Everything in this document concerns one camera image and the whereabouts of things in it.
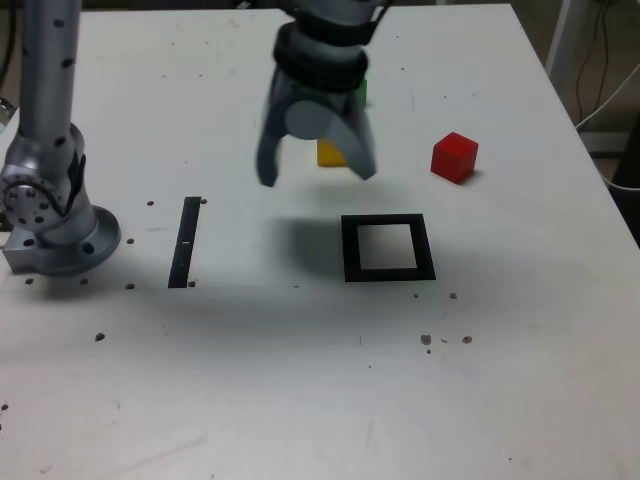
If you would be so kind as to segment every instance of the table surface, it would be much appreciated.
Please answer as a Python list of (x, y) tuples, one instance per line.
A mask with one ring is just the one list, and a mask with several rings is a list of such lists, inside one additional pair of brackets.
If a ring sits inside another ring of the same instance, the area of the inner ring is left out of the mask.
[[(511, 8), (391, 9), (378, 174), (287, 139), (268, 189), (284, 21), (83, 14), (73, 119), (123, 242), (32, 285), (1, 262), (0, 478), (637, 478), (640, 254)], [(451, 131), (480, 144), (462, 187), (429, 172)], [(186, 196), (197, 286), (168, 290)], [(424, 215), (436, 281), (344, 283), (340, 216), (384, 213)]]

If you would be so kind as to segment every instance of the gray robotic arm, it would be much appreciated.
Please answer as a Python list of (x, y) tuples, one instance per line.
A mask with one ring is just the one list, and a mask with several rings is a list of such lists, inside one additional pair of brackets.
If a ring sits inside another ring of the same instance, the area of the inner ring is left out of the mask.
[(378, 0), (300, 0), (295, 21), (278, 31), (273, 74), (257, 154), (258, 177), (272, 187), (282, 137), (331, 140), (366, 180), (376, 172), (373, 142), (357, 90), (367, 71), (362, 46), (390, 7), (372, 21)]
[(16, 273), (69, 275), (116, 249), (120, 229), (84, 185), (84, 139), (71, 123), (82, 0), (25, 0), (20, 125), (0, 173), (15, 226), (4, 255)]

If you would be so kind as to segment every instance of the black cord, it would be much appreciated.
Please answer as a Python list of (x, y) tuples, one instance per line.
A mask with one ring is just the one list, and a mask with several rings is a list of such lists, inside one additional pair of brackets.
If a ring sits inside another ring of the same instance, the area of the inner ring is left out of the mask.
[(602, 100), (602, 92), (604, 90), (604, 84), (607, 80), (607, 73), (609, 72), (609, 33), (607, 31), (607, 13), (609, 13), (609, 7), (613, 2), (607, 3), (607, 6), (604, 9), (604, 13), (602, 14), (602, 32), (604, 33), (604, 70), (602, 71), (602, 79), (600, 80), (600, 90), (598, 91), (598, 99), (596, 100), (596, 105), (593, 107), (593, 112), (595, 112), (600, 106), (600, 101)]
[(13, 56), (13, 49), (16, 44), (16, 24), (17, 24), (17, 0), (9, 0), (9, 38), (7, 39), (7, 49), (4, 54), (2, 70), (0, 70), (0, 91), (4, 85)]
[(600, 5), (600, 8), (598, 9), (598, 13), (596, 14), (596, 21), (594, 22), (593, 25), (593, 41), (591, 42), (591, 46), (589, 47), (589, 51), (587, 52), (587, 56), (584, 59), (584, 62), (582, 63), (582, 66), (580, 67), (580, 72), (578, 73), (578, 78), (576, 79), (576, 100), (578, 100), (578, 109), (580, 110), (580, 122), (582, 122), (582, 120), (584, 120), (584, 109), (582, 107), (582, 100), (580, 99), (580, 82), (582, 81), (582, 74), (584, 73), (584, 69), (586, 68), (587, 64), (589, 63), (589, 60), (591, 59), (591, 55), (593, 55), (593, 51), (596, 48), (596, 43), (598, 41), (598, 26), (599, 26), (599, 21), (600, 21), (600, 17), (602, 15), (602, 13), (604, 12), (604, 9), (607, 7), (607, 5), (605, 5), (604, 3), (602, 3)]

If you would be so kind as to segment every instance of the black rectangular slot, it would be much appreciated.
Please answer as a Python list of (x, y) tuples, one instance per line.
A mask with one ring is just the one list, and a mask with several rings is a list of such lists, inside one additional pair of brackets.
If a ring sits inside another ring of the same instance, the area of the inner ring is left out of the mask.
[(173, 252), (173, 263), (169, 274), (169, 288), (187, 288), (191, 254), (196, 240), (198, 214), (201, 197), (186, 197), (182, 207), (182, 219), (178, 229), (178, 239)]

